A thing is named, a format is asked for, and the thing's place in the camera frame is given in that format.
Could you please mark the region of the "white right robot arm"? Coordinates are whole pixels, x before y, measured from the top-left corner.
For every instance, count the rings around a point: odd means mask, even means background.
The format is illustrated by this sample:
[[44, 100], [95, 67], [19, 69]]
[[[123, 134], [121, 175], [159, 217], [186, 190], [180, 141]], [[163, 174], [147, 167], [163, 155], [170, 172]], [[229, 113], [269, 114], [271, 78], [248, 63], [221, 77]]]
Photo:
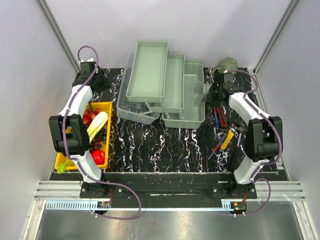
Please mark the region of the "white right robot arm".
[[244, 143], [245, 157], [227, 182], [225, 191], [239, 198], [254, 185], [256, 175], [264, 166], [275, 164], [283, 152], [283, 121], [261, 110], [250, 98], [259, 84], [251, 77], [254, 88], [244, 92], [234, 83], [234, 70], [217, 74], [218, 82], [212, 84], [204, 101], [213, 105], [226, 103], [247, 125]]

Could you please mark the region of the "yellow utility knife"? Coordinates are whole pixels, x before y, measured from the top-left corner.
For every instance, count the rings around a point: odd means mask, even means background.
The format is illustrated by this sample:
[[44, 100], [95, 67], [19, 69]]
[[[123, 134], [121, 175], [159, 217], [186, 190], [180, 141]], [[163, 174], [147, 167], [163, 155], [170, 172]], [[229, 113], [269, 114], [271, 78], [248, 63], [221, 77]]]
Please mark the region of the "yellow utility knife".
[[232, 140], [232, 138], [234, 137], [234, 135], [235, 135], [234, 131], [233, 131], [232, 129], [230, 129], [230, 130], [228, 131], [228, 134], [227, 134], [225, 140], [223, 141], [223, 143], [222, 143], [222, 145], [221, 145], [221, 147], [220, 147], [220, 151], [221, 151], [221, 152], [223, 152], [223, 151], [227, 148], [227, 146], [228, 146], [229, 143], [231, 142], [231, 140]]

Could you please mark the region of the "translucent green tool box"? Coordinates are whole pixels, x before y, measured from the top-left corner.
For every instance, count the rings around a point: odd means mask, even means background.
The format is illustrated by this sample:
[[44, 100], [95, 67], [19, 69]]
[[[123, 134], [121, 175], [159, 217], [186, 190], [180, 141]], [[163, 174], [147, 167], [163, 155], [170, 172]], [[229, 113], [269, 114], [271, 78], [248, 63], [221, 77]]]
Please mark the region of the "translucent green tool box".
[[204, 67], [167, 41], [138, 41], [116, 103], [118, 118], [145, 125], [162, 118], [167, 128], [199, 129], [206, 118]]

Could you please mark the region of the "red black utility tool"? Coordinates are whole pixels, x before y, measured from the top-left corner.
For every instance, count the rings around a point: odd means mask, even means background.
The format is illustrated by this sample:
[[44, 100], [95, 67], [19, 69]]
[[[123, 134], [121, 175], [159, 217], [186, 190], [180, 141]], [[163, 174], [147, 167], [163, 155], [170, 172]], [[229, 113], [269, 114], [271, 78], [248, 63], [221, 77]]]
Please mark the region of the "red black utility tool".
[[216, 111], [217, 111], [217, 114], [218, 114], [220, 127], [225, 129], [227, 127], [227, 120], [226, 120], [226, 117], [225, 117], [224, 110], [223, 110], [222, 106], [217, 106], [216, 107]]

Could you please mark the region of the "blue red screwdriver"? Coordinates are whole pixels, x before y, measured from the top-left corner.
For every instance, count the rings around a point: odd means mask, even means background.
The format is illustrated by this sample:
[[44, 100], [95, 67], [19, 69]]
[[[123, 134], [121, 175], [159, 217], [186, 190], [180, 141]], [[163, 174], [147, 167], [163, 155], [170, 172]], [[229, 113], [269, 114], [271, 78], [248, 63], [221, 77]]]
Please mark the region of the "blue red screwdriver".
[[214, 126], [216, 129], [220, 128], [220, 120], [219, 120], [219, 116], [217, 113], [217, 110], [215, 107], [212, 108], [212, 117], [213, 117], [213, 122], [214, 122]]

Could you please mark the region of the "green melon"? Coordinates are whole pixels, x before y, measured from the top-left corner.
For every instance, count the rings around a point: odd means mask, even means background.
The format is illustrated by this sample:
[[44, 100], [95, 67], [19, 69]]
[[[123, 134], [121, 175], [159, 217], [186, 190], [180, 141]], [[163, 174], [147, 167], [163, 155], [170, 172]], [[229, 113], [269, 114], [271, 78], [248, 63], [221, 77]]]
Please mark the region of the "green melon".
[[226, 57], [219, 62], [218, 72], [220, 74], [224, 73], [225, 71], [237, 70], [237, 69], [238, 69], [238, 62], [232, 57]]

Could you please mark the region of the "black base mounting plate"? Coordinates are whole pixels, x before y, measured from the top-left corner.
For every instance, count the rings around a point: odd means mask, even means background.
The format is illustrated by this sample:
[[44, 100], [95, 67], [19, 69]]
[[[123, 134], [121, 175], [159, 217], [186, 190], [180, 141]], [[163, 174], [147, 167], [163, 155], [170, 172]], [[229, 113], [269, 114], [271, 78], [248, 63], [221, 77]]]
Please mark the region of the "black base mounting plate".
[[83, 199], [110, 198], [113, 207], [145, 209], [214, 208], [223, 199], [256, 199], [253, 184], [240, 186], [230, 173], [104, 173], [108, 184], [85, 183]]

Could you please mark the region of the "small red screwdriver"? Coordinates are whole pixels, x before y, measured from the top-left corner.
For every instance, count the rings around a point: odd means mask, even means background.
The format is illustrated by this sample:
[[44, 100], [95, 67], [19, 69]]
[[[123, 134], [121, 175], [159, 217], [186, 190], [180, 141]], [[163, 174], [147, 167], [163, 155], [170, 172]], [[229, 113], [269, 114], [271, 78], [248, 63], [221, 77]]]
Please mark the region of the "small red screwdriver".
[[208, 159], [210, 159], [210, 158], [214, 155], [214, 153], [217, 151], [217, 149], [218, 149], [218, 148], [222, 145], [222, 143], [225, 141], [226, 137], [227, 137], [227, 136], [226, 136], [225, 134], [221, 136], [221, 138], [219, 139], [217, 145], [213, 148], [212, 153], [211, 153], [211, 155], [208, 157]]

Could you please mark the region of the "red apple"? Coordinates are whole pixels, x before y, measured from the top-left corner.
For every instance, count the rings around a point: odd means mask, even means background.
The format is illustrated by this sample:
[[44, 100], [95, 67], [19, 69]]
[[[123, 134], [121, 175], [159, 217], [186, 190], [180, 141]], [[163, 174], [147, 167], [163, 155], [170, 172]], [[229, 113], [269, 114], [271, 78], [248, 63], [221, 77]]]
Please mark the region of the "red apple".
[[105, 152], [104, 151], [102, 151], [100, 149], [96, 149], [91, 152], [91, 156], [92, 156], [96, 165], [103, 165], [105, 163]]

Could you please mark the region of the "right aluminium frame post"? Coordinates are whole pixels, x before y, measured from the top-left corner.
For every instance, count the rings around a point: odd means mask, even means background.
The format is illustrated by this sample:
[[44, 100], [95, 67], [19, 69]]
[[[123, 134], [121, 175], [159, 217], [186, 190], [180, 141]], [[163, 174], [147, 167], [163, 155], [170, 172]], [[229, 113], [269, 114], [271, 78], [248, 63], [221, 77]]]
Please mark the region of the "right aluminium frame post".
[[291, 19], [293, 13], [295, 12], [296, 8], [300, 4], [300, 0], [291, 0], [284, 11], [277, 27], [275, 28], [268, 44], [266, 45], [261, 57], [259, 58], [255, 68], [253, 69], [253, 73], [257, 75], [261, 70], [263, 64], [265, 63], [267, 57], [269, 56], [270, 52], [272, 51], [274, 45], [276, 44], [277, 40], [281, 36], [282, 32], [284, 31], [286, 25], [288, 24], [289, 20]]

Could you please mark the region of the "dark purple grapes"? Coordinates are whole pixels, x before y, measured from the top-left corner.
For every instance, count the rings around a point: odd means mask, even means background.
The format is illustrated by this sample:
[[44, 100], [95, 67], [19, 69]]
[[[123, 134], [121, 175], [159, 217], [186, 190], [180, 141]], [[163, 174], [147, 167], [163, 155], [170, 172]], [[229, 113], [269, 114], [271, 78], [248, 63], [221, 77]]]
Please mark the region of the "dark purple grapes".
[[107, 133], [108, 130], [106, 127], [103, 127], [99, 130], [99, 132], [95, 135], [93, 140], [90, 143], [89, 151], [93, 152], [95, 150], [106, 150], [107, 144]]

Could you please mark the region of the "white green leek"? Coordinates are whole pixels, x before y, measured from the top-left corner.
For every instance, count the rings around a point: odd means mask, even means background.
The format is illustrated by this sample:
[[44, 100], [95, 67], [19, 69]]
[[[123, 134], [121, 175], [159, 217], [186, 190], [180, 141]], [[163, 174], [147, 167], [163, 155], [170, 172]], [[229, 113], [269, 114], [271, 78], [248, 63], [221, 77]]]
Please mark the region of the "white green leek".
[[[107, 128], [107, 140], [106, 140], [106, 149], [105, 153], [105, 162], [102, 165], [96, 165], [100, 168], [106, 167], [108, 163], [108, 151], [109, 151], [109, 136], [110, 136], [110, 128], [109, 128], [110, 115], [105, 111], [101, 111], [91, 122], [89, 126], [86, 126], [86, 131], [89, 137], [89, 148], [91, 141], [95, 137], [95, 135], [99, 132], [101, 128]], [[55, 160], [55, 169], [59, 174], [62, 174], [66, 171], [77, 170], [76, 165], [69, 160], [62, 153], [58, 153]]]

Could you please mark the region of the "yellow plastic bin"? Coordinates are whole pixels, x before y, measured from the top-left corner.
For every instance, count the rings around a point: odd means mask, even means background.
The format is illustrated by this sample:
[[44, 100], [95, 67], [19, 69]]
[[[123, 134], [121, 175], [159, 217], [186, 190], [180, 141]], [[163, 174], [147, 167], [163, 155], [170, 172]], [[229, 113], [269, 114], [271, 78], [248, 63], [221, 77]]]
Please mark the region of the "yellow plastic bin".
[[107, 164], [108, 165], [108, 158], [109, 158], [109, 141], [110, 141], [110, 134], [111, 134], [111, 121], [112, 121], [112, 103], [111, 102], [94, 102], [91, 105], [87, 105], [82, 112], [82, 116], [75, 116], [75, 117], [68, 117], [66, 120], [66, 127], [65, 127], [65, 134], [66, 140], [68, 144], [68, 152], [70, 157], [74, 157], [75, 155], [79, 154], [81, 156], [84, 155], [86, 151], [89, 151], [89, 136], [87, 133], [87, 127], [83, 123], [83, 114], [87, 108], [101, 109], [101, 112], [109, 113], [109, 140], [108, 140], [108, 153], [107, 153]]

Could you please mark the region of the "aluminium frame post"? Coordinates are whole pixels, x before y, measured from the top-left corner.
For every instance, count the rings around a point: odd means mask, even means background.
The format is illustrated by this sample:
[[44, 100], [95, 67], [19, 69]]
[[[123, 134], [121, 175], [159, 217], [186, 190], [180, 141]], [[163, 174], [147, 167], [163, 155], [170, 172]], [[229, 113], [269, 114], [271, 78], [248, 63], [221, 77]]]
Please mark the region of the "aluminium frame post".
[[64, 52], [67, 60], [71, 64], [73, 70], [77, 73], [80, 71], [79, 64], [73, 55], [67, 41], [65, 40], [62, 31], [60, 30], [57, 21], [55, 20], [55, 17], [50, 10], [50, 7], [47, 4], [46, 0], [36, 0], [36, 3], [38, 4], [41, 12], [43, 13], [47, 23], [49, 24], [54, 36], [56, 37], [60, 47], [62, 48], [62, 51]]
[[270, 52], [272, 51], [274, 45], [276, 44], [277, 40], [281, 36], [282, 32], [284, 31], [286, 25], [288, 24], [289, 20], [291, 19], [293, 13], [295, 12], [296, 8], [300, 4], [300, 0], [291, 0], [284, 11], [277, 27], [275, 28], [268, 44], [266, 45], [261, 57], [259, 58], [255, 68], [253, 69], [253, 73], [257, 75], [261, 70], [263, 64], [265, 63], [267, 57], [269, 56]]

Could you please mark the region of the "left aluminium frame post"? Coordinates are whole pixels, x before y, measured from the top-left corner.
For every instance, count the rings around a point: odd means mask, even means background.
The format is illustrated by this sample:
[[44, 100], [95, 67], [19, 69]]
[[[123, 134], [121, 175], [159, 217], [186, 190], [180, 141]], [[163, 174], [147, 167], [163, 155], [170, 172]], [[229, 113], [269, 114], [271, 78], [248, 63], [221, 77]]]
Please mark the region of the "left aluminium frame post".
[[55, 17], [50, 10], [50, 7], [47, 4], [46, 0], [36, 0], [36, 3], [38, 4], [41, 12], [43, 13], [47, 23], [49, 24], [54, 36], [56, 37], [60, 47], [62, 48], [62, 51], [64, 52], [67, 60], [71, 64], [73, 70], [77, 73], [80, 71], [79, 64], [73, 55], [67, 41], [65, 40], [62, 31], [60, 30], [57, 21], [55, 20]]

